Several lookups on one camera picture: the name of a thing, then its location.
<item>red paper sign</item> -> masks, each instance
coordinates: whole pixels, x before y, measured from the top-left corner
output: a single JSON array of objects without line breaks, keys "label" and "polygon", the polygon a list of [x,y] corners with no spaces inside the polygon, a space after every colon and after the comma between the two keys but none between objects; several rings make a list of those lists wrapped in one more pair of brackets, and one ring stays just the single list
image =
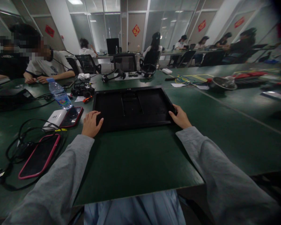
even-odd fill
[{"label": "red paper sign", "polygon": [[203,30],[206,27],[206,20],[204,20],[200,25],[198,26],[199,32]]},{"label": "red paper sign", "polygon": [[240,25],[242,25],[244,23],[244,17],[240,18],[238,21],[236,21],[236,23],[234,24],[234,28],[239,27]]},{"label": "red paper sign", "polygon": [[135,27],[133,28],[132,32],[134,34],[134,36],[137,36],[140,33],[140,28],[138,27],[138,25],[135,25]]},{"label": "red paper sign", "polygon": [[55,31],[51,27],[49,27],[48,25],[46,25],[45,32],[47,34],[49,34],[51,37],[54,37],[54,32]]}]

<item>plastic water bottle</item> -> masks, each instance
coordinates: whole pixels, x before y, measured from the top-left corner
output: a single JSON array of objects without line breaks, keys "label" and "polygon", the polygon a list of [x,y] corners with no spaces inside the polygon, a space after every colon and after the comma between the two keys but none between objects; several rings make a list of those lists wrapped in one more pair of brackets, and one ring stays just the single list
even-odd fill
[{"label": "plastic water bottle", "polygon": [[63,87],[56,83],[53,78],[48,78],[47,81],[49,82],[49,90],[60,107],[66,110],[72,108],[71,100]]}]

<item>bottle cap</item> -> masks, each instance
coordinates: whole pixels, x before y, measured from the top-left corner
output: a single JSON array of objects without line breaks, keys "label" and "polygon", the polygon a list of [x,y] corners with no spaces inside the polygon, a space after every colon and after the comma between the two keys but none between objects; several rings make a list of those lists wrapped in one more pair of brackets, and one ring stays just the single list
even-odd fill
[{"label": "bottle cap", "polygon": [[54,78],[47,78],[46,80],[47,80],[49,83],[55,81]]}]

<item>smartphone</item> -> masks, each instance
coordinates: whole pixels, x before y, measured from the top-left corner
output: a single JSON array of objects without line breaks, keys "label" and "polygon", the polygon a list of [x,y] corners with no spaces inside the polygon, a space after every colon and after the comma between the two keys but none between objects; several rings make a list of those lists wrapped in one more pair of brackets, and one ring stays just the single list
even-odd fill
[{"label": "smartphone", "polygon": [[21,169],[18,178],[24,180],[41,175],[48,166],[59,140],[59,134],[51,134],[43,137],[40,142],[44,142],[35,147]]},{"label": "smartphone", "polygon": [[83,113],[82,107],[73,107],[70,108],[67,112],[65,118],[63,119],[62,123],[60,124],[61,128],[70,128],[77,125],[81,115]]},{"label": "smartphone", "polygon": [[63,87],[63,88],[70,88],[70,87],[73,86],[74,82],[75,82],[75,81],[69,81],[69,82],[65,83],[62,87]]}]

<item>black tray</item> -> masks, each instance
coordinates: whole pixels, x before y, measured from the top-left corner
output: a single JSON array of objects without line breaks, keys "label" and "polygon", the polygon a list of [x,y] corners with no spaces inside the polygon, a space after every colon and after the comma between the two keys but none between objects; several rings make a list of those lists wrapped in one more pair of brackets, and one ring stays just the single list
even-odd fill
[{"label": "black tray", "polygon": [[97,91],[93,110],[104,118],[102,131],[127,130],[173,123],[175,109],[161,86]]}]

